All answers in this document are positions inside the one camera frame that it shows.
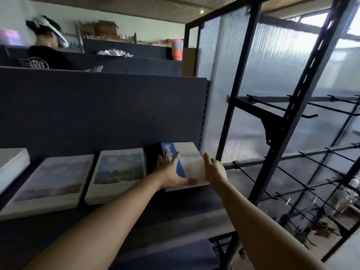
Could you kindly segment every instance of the forearm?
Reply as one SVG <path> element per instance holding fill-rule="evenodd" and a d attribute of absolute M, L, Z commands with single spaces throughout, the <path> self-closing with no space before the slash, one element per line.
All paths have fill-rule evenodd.
<path fill-rule="evenodd" d="M 250 203 L 230 183 L 219 181 L 215 190 L 257 270 L 326 269 L 299 241 Z"/>
<path fill-rule="evenodd" d="M 64 233 L 26 270 L 107 269 L 151 197 L 160 188 L 149 175 Z"/>

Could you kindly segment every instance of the book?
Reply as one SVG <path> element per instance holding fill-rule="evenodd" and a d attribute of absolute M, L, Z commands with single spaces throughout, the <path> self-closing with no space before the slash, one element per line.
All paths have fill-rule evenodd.
<path fill-rule="evenodd" d="M 87 204 L 106 203 L 146 176 L 142 148 L 100 153 L 85 196 Z"/>
<path fill-rule="evenodd" d="M 0 211 L 0 220 L 73 209 L 94 155 L 46 158 Z"/>
<path fill-rule="evenodd" d="M 29 164 L 30 157 L 26 148 L 0 149 L 0 194 Z"/>
<path fill-rule="evenodd" d="M 205 178 L 204 158 L 193 142 L 160 143 L 160 146 L 163 154 L 165 150 L 168 152 L 170 160 L 173 159 L 177 152 L 180 152 L 180 159 L 176 166 L 178 176 L 197 180 L 196 185 L 177 186 L 166 189 L 166 191 L 176 191 L 209 184 Z"/>

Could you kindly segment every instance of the person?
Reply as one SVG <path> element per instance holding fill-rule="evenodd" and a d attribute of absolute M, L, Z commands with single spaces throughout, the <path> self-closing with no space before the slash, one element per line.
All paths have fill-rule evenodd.
<path fill-rule="evenodd" d="M 131 228 L 162 188 L 187 184 L 179 177 L 179 153 L 158 158 L 155 172 L 112 202 L 103 205 L 33 259 L 25 270 L 107 269 Z M 231 222 L 256 270 L 325 270 L 325 265 L 284 228 L 250 203 L 227 180 L 223 165 L 204 154 L 205 174 L 220 195 Z"/>
<path fill-rule="evenodd" d="M 55 21 L 42 15 L 26 21 L 26 26 L 36 35 L 35 45 L 28 51 L 31 68 L 74 70 L 64 53 L 57 50 L 59 47 L 67 48 L 69 44 Z"/>

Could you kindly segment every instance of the hand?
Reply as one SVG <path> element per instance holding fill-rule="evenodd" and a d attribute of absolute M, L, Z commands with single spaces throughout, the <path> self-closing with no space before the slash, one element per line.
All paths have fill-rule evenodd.
<path fill-rule="evenodd" d="M 205 177 L 213 188 L 219 182 L 227 182 L 227 174 L 220 161 L 210 158 L 207 153 L 204 153 L 204 161 Z"/>
<path fill-rule="evenodd" d="M 176 173 L 179 157 L 180 153 L 178 152 L 170 162 L 167 150 L 165 151 L 164 157 L 161 157 L 161 155 L 158 156 L 154 174 L 156 174 L 160 180 L 160 189 L 173 188 L 189 183 L 188 179 L 182 178 Z"/>

